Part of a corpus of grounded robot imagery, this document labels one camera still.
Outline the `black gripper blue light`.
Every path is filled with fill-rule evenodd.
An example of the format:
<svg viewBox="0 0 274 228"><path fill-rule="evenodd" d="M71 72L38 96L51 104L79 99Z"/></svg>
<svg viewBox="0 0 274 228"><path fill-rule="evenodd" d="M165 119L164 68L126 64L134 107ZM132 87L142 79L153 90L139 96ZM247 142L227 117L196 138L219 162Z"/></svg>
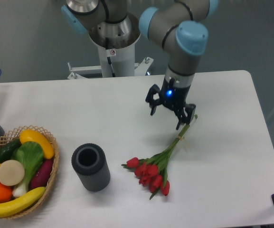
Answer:
<svg viewBox="0 0 274 228"><path fill-rule="evenodd" d="M151 108L150 115L153 116L156 112L157 106L163 104L166 108L175 111L175 115L178 118L176 130L182 124L190 124L195 116L196 105L186 104L186 98L190 89L190 85L187 87L177 87L175 85L175 79L167 79L164 77L162 88L154 84L150 87L145 101Z"/></svg>

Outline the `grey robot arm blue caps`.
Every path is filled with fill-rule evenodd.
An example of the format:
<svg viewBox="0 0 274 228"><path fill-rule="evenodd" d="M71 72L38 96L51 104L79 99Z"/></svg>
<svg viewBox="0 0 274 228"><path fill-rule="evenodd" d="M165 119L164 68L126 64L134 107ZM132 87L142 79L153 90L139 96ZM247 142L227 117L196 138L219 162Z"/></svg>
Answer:
<svg viewBox="0 0 274 228"><path fill-rule="evenodd" d="M135 75L135 43L140 36L160 46L170 58L162 86L153 85L146 102L154 113L172 110L178 125L189 124L196 106L186 97L205 52L208 30L201 21L216 11L216 0L177 0L169 8L147 8L137 18L125 0L68 0L61 11L77 33L88 33L97 46L103 77Z"/></svg>

